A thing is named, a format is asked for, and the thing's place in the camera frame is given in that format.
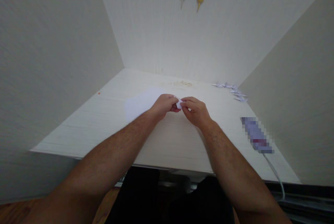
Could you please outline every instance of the white table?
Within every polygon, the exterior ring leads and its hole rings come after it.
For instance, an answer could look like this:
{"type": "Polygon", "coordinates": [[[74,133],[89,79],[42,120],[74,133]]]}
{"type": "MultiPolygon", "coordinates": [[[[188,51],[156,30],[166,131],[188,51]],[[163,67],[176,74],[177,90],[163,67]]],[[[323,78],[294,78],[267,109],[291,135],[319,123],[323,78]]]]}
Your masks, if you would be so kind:
{"type": "MultiPolygon", "coordinates": [[[[175,77],[123,69],[99,92],[69,116],[31,151],[83,158],[92,148],[114,134],[128,121],[126,105],[147,91],[163,91],[182,98],[194,96],[207,105],[213,120],[264,180],[277,181],[263,155],[253,150],[240,117],[255,117],[247,103],[234,100],[229,89],[175,77]]],[[[144,110],[147,103],[137,103],[144,110]]],[[[270,154],[284,182],[300,183],[298,177],[273,144],[270,154]]],[[[212,173],[198,130],[183,112],[168,113],[156,126],[140,151],[135,164],[212,173]]]]}

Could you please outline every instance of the black pants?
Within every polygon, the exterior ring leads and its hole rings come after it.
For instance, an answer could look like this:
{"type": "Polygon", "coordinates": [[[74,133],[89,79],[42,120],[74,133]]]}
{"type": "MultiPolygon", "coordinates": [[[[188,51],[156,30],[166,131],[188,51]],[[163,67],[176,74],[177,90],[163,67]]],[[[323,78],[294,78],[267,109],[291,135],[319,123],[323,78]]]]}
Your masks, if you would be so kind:
{"type": "MultiPolygon", "coordinates": [[[[105,223],[161,223],[157,201],[159,175],[157,169],[131,167],[105,223]]],[[[209,176],[192,193],[170,204],[165,221],[232,224],[234,216],[218,180],[209,176]]]]}

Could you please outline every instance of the hairy forearm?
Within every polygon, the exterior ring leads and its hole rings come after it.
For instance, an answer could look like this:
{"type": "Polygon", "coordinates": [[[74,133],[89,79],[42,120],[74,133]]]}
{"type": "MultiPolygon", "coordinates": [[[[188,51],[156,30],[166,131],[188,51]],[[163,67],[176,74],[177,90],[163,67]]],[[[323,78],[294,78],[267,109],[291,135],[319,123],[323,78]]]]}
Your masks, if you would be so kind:
{"type": "Polygon", "coordinates": [[[212,121],[201,131],[213,170],[236,210],[258,213],[280,210],[260,176],[219,125],[212,121]]]}
{"type": "Polygon", "coordinates": [[[104,195],[127,172],[158,120],[145,112],[94,149],[71,171],[64,184],[104,195]]]}
{"type": "Polygon", "coordinates": [[[133,164],[157,123],[145,112],[93,148],[24,223],[91,223],[104,195],[133,164]]]}

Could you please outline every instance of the wooden floor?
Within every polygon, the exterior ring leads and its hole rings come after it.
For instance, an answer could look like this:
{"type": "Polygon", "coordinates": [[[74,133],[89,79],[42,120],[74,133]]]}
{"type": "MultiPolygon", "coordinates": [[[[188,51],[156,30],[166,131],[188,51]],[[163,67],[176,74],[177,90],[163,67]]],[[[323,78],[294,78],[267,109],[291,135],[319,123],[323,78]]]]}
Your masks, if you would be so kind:
{"type": "MultiPolygon", "coordinates": [[[[103,224],[108,217],[108,214],[114,204],[116,197],[119,192],[119,187],[115,187],[110,190],[103,198],[93,224],[103,224]]],[[[17,224],[20,223],[31,211],[31,209],[36,206],[36,204],[41,199],[21,201],[15,203],[9,203],[5,205],[0,205],[0,223],[1,224],[17,224]]]]}

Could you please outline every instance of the cable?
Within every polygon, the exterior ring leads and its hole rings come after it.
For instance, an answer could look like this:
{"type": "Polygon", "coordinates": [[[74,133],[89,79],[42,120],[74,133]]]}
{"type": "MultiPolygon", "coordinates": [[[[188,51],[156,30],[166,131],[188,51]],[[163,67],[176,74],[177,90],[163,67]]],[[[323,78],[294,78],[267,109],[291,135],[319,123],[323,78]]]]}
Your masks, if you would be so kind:
{"type": "Polygon", "coordinates": [[[265,153],[263,153],[263,156],[264,156],[265,159],[267,160],[267,162],[268,162],[268,164],[269,164],[271,170],[274,172],[276,178],[279,180],[279,183],[281,184],[283,197],[282,197],[282,199],[280,199],[279,201],[284,201],[284,200],[285,200],[285,192],[284,192],[283,183],[282,183],[281,179],[279,178],[276,169],[275,169],[274,166],[271,164],[270,160],[269,160],[268,157],[265,155],[265,153]]]}

